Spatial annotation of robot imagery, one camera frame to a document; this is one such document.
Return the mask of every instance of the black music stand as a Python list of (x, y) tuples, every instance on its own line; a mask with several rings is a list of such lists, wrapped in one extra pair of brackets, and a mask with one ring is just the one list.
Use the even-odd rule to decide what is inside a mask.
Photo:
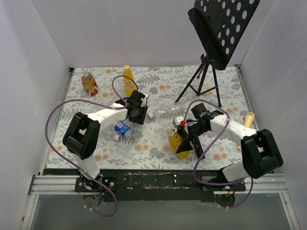
[[(226, 68), (259, 2), (260, 0), (195, 1), (194, 8), (189, 10), (188, 15), (207, 55), (201, 56), (201, 65), (175, 102), (180, 100), (188, 87), (197, 96), (216, 89), (218, 106), (222, 107), (215, 70)], [(209, 65), (212, 66), (215, 86), (201, 92)], [(200, 77), (201, 72), (201, 81), (196, 90), (191, 83), (196, 76)]]

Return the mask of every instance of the bottle label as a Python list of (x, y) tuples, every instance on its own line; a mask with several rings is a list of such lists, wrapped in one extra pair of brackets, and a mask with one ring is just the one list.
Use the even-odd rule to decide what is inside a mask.
[(92, 84), (88, 87), (88, 94), (93, 97), (98, 93), (98, 87), (95, 79), (92, 81)]
[(125, 86), (128, 88), (132, 88), (133, 87), (133, 82), (131, 80), (126, 80), (125, 81)]
[(129, 129), (131, 129), (128, 125), (123, 123), (122, 121), (118, 122), (114, 128), (116, 131), (120, 132), (121, 135), (125, 136)]

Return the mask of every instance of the cable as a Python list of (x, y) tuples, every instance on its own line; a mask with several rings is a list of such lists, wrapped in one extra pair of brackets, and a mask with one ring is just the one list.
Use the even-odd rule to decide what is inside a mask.
[(251, 185), (250, 185), (250, 189), (249, 189), (248, 194), (246, 195), (246, 197), (244, 197), (243, 200), (241, 200), (241, 201), (240, 201), (238, 204), (236, 204), (236, 205), (233, 205), (233, 206), (226, 206), (226, 207), (225, 207), (225, 206), (221, 206), (221, 205), (216, 206), (216, 205), (204, 204), (204, 203), (197, 203), (197, 204), (199, 204), (199, 205), (205, 205), (205, 206), (211, 206), (211, 207), (223, 207), (223, 208), (225, 208), (225, 209), (238, 207), (238, 206), (240, 206), (241, 204), (243, 204), (243, 203), (248, 199), (249, 195), (251, 194), (251, 190), (253, 189), (253, 186), (254, 186), (254, 180), (253, 180), (253, 178), (250, 178), (250, 179), (251, 179)]
[(128, 104), (127, 102), (119, 95), (119, 93), (116, 91), (115, 87), (114, 87), (114, 81), (115, 79), (117, 78), (121, 78), (121, 77), (126, 77), (126, 78), (129, 78), (135, 85), (136, 85), (136, 88), (137, 90), (139, 90), (139, 87), (138, 85), (135, 83), (135, 81), (128, 77), (128, 76), (125, 76), (125, 75), (119, 75), (119, 76), (116, 76), (113, 80), (112, 80), (112, 89), (114, 91), (114, 93), (125, 103), (125, 106), (123, 107), (112, 107), (112, 106), (107, 106), (107, 105), (104, 105), (104, 104), (99, 104), (99, 103), (96, 103), (96, 102), (91, 102), (91, 101), (88, 101), (88, 100), (83, 100), (83, 99), (71, 99), (71, 100), (67, 100), (67, 101), (64, 101), (62, 103), (60, 103), (59, 105), (57, 105), (50, 113), (47, 121), (46, 121), (46, 126), (45, 126), (45, 137), (46, 137), (46, 140), (47, 140), (47, 143), (48, 145), (53, 149), (53, 151), (58, 154), (60, 157), (62, 157), (64, 160), (66, 160), (67, 162), (69, 162), (70, 164), (72, 164), (73, 166), (75, 166), (79, 171), (83, 172), (84, 175), (86, 175), (88, 178), (90, 178), (92, 181), (96, 182), (97, 184), (99, 184), (101, 187), (103, 187), (104, 189), (106, 189), (114, 198), (114, 201), (115, 201), (115, 209), (114, 211), (111, 213), (111, 214), (105, 214), (101, 211), (99, 211), (98, 209), (95, 209), (95, 208), (92, 208), (90, 206), (85, 206), (87, 207), (88, 209), (94, 211), (94, 212), (97, 212), (99, 213), (100, 215), (104, 216), (104, 217), (111, 217), (113, 216), (116, 211), (117, 211), (117, 208), (118, 208), (118, 203), (117, 203), (117, 199), (114, 195), (114, 193), (108, 188), (106, 187), (104, 184), (102, 184), (101, 182), (99, 182), (98, 180), (96, 180), (95, 178), (93, 178), (91, 175), (89, 175), (87, 172), (85, 172), (79, 165), (75, 164), (74, 162), (72, 162), (71, 160), (69, 160), (68, 158), (64, 157), (59, 151), (57, 151), (57, 149), (52, 145), (49, 137), (48, 137), (48, 125), (49, 125), (49, 122), (50, 122), (50, 119), (52, 117), (52, 115), (54, 114), (54, 112), (56, 110), (58, 110), (61, 106), (63, 106), (64, 104), (66, 103), (69, 103), (69, 102), (87, 102), (87, 103), (90, 103), (90, 104), (95, 104), (95, 105), (98, 105), (98, 106), (101, 106), (101, 107), (104, 107), (104, 108), (107, 108), (107, 109), (125, 109)]
[(234, 184), (234, 192), (230, 196), (233, 196), (235, 193), (236, 193), (236, 185)]
[(148, 99), (147, 99), (147, 97), (145, 97), (146, 98), (146, 104), (144, 105), (144, 107), (147, 105), (147, 102), (148, 102)]
[[(232, 182), (228, 182), (228, 183), (220, 183), (220, 184), (218, 184), (218, 183), (203, 182), (203, 181), (199, 180), (199, 179), (196, 177), (196, 169), (197, 169), (197, 166), (199, 165), (200, 161), (203, 159), (204, 155), (205, 155), (205, 154), (208, 152), (208, 150), (212, 147), (212, 145), (221, 137), (221, 135), (222, 135), (222, 134), (225, 132), (225, 130), (227, 129), (227, 127), (228, 127), (228, 125), (229, 125), (229, 118), (230, 118), (230, 116), (229, 116), (229, 113), (228, 113), (228, 112), (226, 112), (224, 109), (218, 107), (217, 105), (215, 105), (215, 104), (213, 104), (213, 103), (211, 103), (211, 102), (209, 102), (209, 101), (203, 100), (203, 99), (196, 99), (196, 100), (192, 101), (192, 102), (189, 104), (189, 106), (188, 106), (188, 108), (187, 108), (187, 111), (186, 111), (186, 114), (185, 114), (184, 119), (183, 119), (184, 121), (186, 120), (186, 118), (187, 118), (187, 116), (188, 116), (188, 112), (189, 112), (190, 107), (191, 107), (192, 104), (195, 103), (195, 102), (206, 102), (206, 103), (208, 103), (208, 104), (210, 104), (210, 105), (216, 107), (217, 109), (221, 110), (223, 113), (226, 114), (228, 120), (227, 120), (227, 122), (226, 122), (226, 125), (225, 125), (224, 128), (222, 129), (222, 131), (216, 136), (216, 138), (209, 144), (209, 146), (205, 149), (205, 151), (202, 153), (202, 155), (198, 158), (198, 160), (197, 160), (197, 162), (196, 162), (196, 164), (195, 164), (195, 166), (194, 166), (194, 169), (193, 169), (193, 177), (194, 177), (194, 179), (196, 180), (196, 182), (198, 182), (198, 183), (200, 183), (200, 184), (205, 184), (205, 185), (216, 185), (216, 186), (227, 186), (227, 185), (237, 184), (237, 183), (240, 183), (240, 182), (244, 181), (244, 179), (240, 179), (240, 180), (236, 180), (236, 181), (232, 181)], [(232, 206), (232, 208), (233, 208), (233, 207), (238, 207), (239, 205), (243, 204), (243, 203), (246, 201), (246, 199), (249, 197), (249, 195), (250, 195), (250, 193), (251, 193), (251, 190), (252, 190), (252, 188), (253, 188), (253, 183), (254, 183), (254, 182), (253, 182), (253, 178), (251, 178), (251, 187), (250, 187), (250, 190), (249, 190), (248, 194), (246, 195), (246, 197), (245, 197), (239, 204), (237, 204), (237, 205), (235, 205), (235, 206)]]

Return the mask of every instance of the glass panel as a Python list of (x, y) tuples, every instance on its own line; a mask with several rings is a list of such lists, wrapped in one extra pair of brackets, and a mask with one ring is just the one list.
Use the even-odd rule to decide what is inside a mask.
[[(245, 194), (236, 195), (241, 200)], [(99, 209), (111, 212), (114, 203)], [(32, 230), (90, 229), (290, 229), (279, 194), (251, 194), (240, 207), (202, 205), (200, 201), (123, 201), (105, 218), (84, 208), (82, 195), (40, 195)]]

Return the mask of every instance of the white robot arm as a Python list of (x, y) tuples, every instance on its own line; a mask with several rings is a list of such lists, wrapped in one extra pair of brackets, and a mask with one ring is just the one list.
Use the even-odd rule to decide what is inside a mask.
[[(207, 131), (220, 133), (228, 120), (222, 112), (217, 110), (210, 112), (202, 103), (193, 107), (192, 112), (198, 120), (193, 125), (185, 128), (185, 123), (182, 123), (183, 117), (177, 117), (174, 121), (177, 132), (183, 139), (177, 153), (192, 150), (190, 142), (196, 151), (202, 153), (198, 136)], [(259, 131), (229, 121), (223, 136), (241, 146), (242, 161), (220, 169), (217, 176), (218, 183), (232, 182), (249, 176), (257, 179), (283, 165), (274, 137), (266, 129)]]
[[(99, 131), (117, 121), (129, 119), (131, 122), (144, 124), (147, 112), (148, 95), (133, 91), (126, 99), (125, 109), (102, 109), (95, 113), (76, 113), (64, 135), (63, 144), (73, 154), (78, 165), (91, 177), (96, 178), (100, 170), (94, 160)], [(112, 108), (123, 107), (121, 100), (111, 105)], [(90, 180), (83, 172), (81, 175)]]

